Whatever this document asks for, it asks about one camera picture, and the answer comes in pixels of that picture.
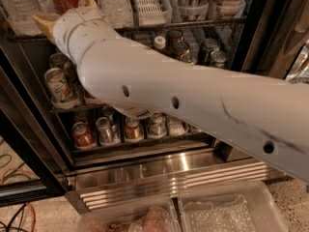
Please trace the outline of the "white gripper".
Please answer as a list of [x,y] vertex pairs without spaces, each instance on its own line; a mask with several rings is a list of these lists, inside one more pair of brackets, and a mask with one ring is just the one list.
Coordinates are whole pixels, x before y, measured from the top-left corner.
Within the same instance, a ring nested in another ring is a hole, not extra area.
[[69,58],[77,58],[87,44],[98,39],[104,19],[95,0],[79,0],[78,7],[61,17],[54,13],[32,15],[41,32]]

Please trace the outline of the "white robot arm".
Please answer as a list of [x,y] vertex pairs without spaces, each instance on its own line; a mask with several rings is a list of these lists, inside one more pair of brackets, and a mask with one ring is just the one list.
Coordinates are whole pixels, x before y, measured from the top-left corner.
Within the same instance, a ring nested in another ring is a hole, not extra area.
[[309,183],[309,85],[167,57],[119,35],[94,0],[33,19],[95,98],[126,116],[176,117]]

